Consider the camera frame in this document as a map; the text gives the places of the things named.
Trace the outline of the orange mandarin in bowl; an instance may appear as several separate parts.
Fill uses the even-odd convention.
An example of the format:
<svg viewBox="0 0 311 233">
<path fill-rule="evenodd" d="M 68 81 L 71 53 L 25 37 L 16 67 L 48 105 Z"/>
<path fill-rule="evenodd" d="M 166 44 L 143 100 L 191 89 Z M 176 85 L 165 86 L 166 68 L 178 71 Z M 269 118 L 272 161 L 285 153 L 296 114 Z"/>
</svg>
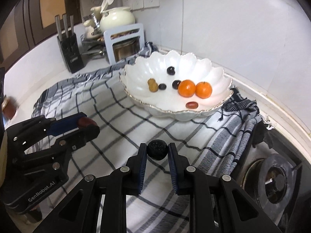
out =
<svg viewBox="0 0 311 233">
<path fill-rule="evenodd" d="M 208 82 L 199 82 L 196 85 L 196 96 L 202 99 L 209 98 L 212 94 L 212 87 Z"/>
</svg>

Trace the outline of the black knife block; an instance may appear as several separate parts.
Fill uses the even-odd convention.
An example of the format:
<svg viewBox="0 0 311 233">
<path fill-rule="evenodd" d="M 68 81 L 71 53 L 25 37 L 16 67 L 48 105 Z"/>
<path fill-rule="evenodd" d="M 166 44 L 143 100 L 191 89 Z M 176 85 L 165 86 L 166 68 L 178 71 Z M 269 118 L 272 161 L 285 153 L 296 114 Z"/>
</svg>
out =
<svg viewBox="0 0 311 233">
<path fill-rule="evenodd" d="M 62 15 L 65 33 L 62 33 L 60 16 L 55 16 L 57 40 L 59 49 L 66 68 L 74 74 L 84 68 L 84 63 L 79 52 L 78 39 L 74 32 L 74 17 L 70 15 L 70 27 L 68 26 L 67 15 Z"/>
</svg>

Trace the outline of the cream ceramic pot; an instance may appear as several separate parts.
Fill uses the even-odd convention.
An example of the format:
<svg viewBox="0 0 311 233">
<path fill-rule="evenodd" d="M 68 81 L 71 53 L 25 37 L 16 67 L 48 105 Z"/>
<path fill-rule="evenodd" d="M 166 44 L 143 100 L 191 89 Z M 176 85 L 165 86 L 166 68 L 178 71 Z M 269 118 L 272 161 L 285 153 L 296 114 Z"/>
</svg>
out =
<svg viewBox="0 0 311 233">
<path fill-rule="evenodd" d="M 126 6 L 104 10 L 101 16 L 100 30 L 103 33 L 111 28 L 135 23 L 135 16 L 131 12 L 131 8 Z"/>
</svg>

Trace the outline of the gas stove burner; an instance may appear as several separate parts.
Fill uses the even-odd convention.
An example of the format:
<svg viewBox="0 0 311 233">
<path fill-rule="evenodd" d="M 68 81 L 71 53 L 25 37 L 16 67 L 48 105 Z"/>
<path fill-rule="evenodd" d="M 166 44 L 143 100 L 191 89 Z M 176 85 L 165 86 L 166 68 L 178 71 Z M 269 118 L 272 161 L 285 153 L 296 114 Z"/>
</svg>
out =
<svg viewBox="0 0 311 233">
<path fill-rule="evenodd" d="M 246 159 L 240 185 L 276 225 L 293 199 L 301 164 L 278 153 Z"/>
</svg>

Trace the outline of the small dark blueberry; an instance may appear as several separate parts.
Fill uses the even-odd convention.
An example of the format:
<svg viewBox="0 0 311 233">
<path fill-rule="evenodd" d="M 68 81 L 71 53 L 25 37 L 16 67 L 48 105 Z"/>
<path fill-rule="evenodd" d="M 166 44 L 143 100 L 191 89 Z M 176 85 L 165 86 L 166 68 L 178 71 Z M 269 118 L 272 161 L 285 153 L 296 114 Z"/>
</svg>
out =
<svg viewBox="0 0 311 233">
<path fill-rule="evenodd" d="M 158 88 L 160 90 L 165 90 L 167 88 L 166 84 L 162 83 L 162 84 L 159 84 Z"/>
</svg>

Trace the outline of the white dish rack frame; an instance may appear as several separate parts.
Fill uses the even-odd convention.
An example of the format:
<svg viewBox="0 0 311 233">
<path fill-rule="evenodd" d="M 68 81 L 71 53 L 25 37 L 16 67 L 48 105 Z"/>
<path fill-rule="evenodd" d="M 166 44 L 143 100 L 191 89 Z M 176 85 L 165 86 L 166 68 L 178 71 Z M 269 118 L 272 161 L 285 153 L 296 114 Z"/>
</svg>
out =
<svg viewBox="0 0 311 233">
<path fill-rule="evenodd" d="M 133 57 L 145 46 L 143 24 L 123 25 L 103 33 L 107 58 L 110 65 Z"/>
</svg>

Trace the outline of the dark grape in bowl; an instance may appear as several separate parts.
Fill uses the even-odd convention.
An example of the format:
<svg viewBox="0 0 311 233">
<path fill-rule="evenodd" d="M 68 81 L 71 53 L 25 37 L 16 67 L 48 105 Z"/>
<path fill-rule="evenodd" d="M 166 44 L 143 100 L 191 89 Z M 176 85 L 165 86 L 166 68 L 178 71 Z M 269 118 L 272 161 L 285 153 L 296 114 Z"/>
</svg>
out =
<svg viewBox="0 0 311 233">
<path fill-rule="evenodd" d="M 168 75 L 174 75 L 176 72 L 175 72 L 175 68 L 173 66 L 170 66 L 167 68 L 167 74 Z"/>
</svg>

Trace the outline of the tan longan fruit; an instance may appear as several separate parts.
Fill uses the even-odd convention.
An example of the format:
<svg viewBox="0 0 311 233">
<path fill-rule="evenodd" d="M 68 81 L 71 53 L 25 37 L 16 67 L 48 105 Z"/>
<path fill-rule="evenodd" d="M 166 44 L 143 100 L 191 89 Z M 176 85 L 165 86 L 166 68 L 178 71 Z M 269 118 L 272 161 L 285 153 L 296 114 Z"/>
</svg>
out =
<svg viewBox="0 0 311 233">
<path fill-rule="evenodd" d="M 150 84 L 154 84 L 155 83 L 155 79 L 154 78 L 150 78 L 148 81 L 147 81 L 147 83 L 148 83 L 148 85 L 150 85 Z"/>
<path fill-rule="evenodd" d="M 155 93 L 159 90 L 159 86 L 157 83 L 151 83 L 149 84 L 149 91 Z"/>
</svg>

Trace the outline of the orange mandarin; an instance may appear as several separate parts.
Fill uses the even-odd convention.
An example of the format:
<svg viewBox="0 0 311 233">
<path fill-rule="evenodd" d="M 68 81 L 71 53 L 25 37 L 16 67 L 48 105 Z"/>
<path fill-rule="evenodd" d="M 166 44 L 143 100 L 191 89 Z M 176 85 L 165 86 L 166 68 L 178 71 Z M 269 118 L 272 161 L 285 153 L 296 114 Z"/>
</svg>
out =
<svg viewBox="0 0 311 233">
<path fill-rule="evenodd" d="M 178 86 L 178 93 L 182 97 L 192 97 L 196 92 L 196 85 L 191 80 L 184 80 Z"/>
<path fill-rule="evenodd" d="M 209 98 L 212 94 L 212 87 L 208 82 L 199 82 L 196 85 L 196 96 L 202 99 Z"/>
</svg>

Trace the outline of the dark plum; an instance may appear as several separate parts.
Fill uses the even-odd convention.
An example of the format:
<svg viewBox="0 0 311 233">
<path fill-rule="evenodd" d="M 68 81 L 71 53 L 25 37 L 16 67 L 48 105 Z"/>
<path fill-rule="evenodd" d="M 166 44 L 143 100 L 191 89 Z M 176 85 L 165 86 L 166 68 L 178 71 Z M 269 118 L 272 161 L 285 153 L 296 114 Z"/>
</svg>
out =
<svg viewBox="0 0 311 233">
<path fill-rule="evenodd" d="M 163 160 L 168 154 L 168 145 L 165 141 L 155 139 L 147 145 L 147 155 L 156 161 Z"/>
</svg>

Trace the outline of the red jujube date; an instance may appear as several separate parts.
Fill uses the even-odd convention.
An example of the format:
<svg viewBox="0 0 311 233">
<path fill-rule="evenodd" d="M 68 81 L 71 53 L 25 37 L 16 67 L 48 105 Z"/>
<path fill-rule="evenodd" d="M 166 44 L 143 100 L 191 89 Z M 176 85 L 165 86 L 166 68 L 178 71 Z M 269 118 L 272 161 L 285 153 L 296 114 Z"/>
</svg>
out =
<svg viewBox="0 0 311 233">
<path fill-rule="evenodd" d="M 197 109 L 198 106 L 199 106 L 199 104 L 197 102 L 187 102 L 186 103 L 186 108 L 188 108 L 190 110 Z"/>
<path fill-rule="evenodd" d="M 79 129 L 86 128 L 89 125 L 97 126 L 98 124 L 94 120 L 90 119 L 89 117 L 81 117 L 78 120 Z"/>
</svg>

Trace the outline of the small dark grape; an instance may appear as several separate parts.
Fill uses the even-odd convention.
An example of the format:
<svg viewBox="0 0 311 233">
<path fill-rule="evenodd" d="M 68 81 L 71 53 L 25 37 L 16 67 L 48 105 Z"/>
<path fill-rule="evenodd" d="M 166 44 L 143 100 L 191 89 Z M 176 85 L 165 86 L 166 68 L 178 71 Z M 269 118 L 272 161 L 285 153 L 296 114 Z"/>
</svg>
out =
<svg viewBox="0 0 311 233">
<path fill-rule="evenodd" d="M 178 87 L 179 87 L 179 85 L 180 85 L 180 83 L 181 83 L 180 80 L 175 80 L 175 81 L 173 81 L 173 82 L 172 82 L 172 88 L 173 88 L 174 90 L 177 90 Z"/>
</svg>

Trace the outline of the white scalloped ceramic bowl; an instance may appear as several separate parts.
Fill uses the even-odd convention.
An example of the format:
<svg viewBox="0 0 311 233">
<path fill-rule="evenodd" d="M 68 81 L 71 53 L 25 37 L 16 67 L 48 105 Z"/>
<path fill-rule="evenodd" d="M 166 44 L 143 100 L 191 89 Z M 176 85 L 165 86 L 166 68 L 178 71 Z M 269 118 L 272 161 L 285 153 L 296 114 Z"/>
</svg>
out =
<svg viewBox="0 0 311 233">
<path fill-rule="evenodd" d="M 222 67 L 174 50 L 137 57 L 125 65 L 120 82 L 137 106 L 155 117 L 182 122 L 214 114 L 233 95 L 232 79 Z"/>
</svg>

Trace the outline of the steel pot under rack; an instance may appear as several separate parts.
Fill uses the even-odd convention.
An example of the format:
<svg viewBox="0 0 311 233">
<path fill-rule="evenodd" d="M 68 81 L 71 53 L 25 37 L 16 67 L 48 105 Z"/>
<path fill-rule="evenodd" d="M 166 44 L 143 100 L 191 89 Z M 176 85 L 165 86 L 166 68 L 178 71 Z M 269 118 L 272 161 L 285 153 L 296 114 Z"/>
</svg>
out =
<svg viewBox="0 0 311 233">
<path fill-rule="evenodd" d="M 113 46 L 114 58 L 116 62 L 128 58 L 137 54 L 140 50 L 140 44 L 138 38 L 131 38 L 119 43 L 115 43 Z"/>
</svg>

